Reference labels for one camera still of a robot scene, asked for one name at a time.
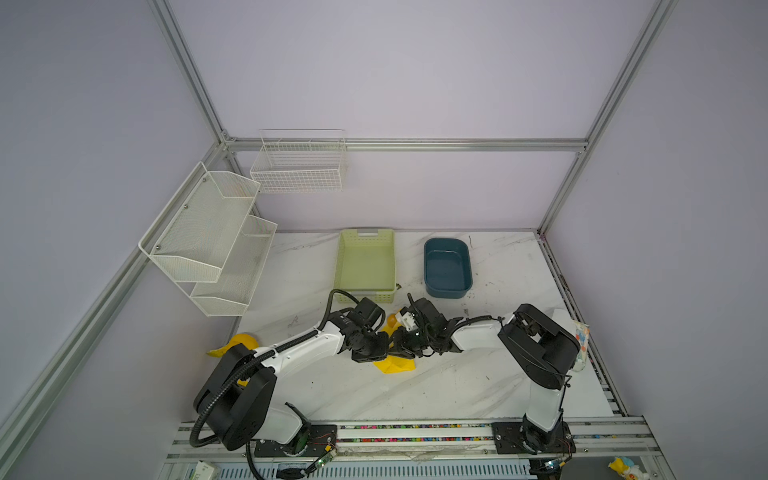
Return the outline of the yellow paper napkin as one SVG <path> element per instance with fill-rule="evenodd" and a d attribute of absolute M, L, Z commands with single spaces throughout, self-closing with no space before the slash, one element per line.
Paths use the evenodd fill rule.
<path fill-rule="evenodd" d="M 400 318 L 401 315 L 399 313 L 392 314 L 387 318 L 386 324 L 382 327 L 382 331 L 385 332 L 389 338 L 391 338 L 394 332 L 402 326 Z M 413 359 L 405 359 L 392 355 L 388 355 L 384 360 L 374 362 L 373 365 L 384 374 L 410 372 L 416 368 Z"/>

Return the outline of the light green plastic basket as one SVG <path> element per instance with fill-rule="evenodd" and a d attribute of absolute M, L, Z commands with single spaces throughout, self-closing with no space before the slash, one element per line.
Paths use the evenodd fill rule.
<path fill-rule="evenodd" d="M 392 303 L 397 291 L 395 232 L 385 228 L 342 230 L 334 288 L 377 303 Z"/>

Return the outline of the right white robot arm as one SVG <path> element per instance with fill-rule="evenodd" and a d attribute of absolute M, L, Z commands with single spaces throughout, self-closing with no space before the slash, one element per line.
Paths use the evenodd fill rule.
<path fill-rule="evenodd" d="M 505 348 L 530 381 L 516 445 L 530 454 L 572 445 L 566 438 L 563 401 L 580 345 L 534 305 L 521 304 L 507 316 L 447 319 L 431 301 L 411 298 L 387 324 L 395 327 L 390 336 L 392 357 L 415 359 Z"/>

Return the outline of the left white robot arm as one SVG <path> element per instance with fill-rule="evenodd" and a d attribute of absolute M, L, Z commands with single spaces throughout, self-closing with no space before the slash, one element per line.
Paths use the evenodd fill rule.
<path fill-rule="evenodd" d="M 389 337 L 375 329 L 384 320 L 384 310 L 364 297 L 352 307 L 326 311 L 317 326 L 274 346 L 231 347 L 193 401 L 198 417 L 190 446 L 219 443 L 234 451 L 264 440 L 303 450 L 310 422 L 292 404 L 272 401 L 278 381 L 345 351 L 363 363 L 385 359 Z"/>

